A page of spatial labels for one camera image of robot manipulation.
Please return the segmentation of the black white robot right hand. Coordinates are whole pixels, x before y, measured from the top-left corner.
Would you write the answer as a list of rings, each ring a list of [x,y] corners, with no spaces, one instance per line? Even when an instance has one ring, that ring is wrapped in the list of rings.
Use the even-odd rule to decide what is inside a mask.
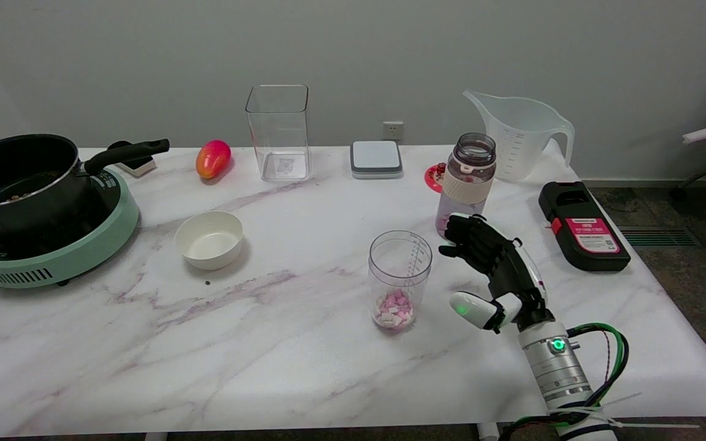
[[[507,238],[481,215],[453,213],[439,247],[445,257],[460,258],[488,280],[490,299],[457,291],[449,299],[454,312],[478,329],[501,332],[508,324],[518,331],[553,323],[542,277],[518,238]]]

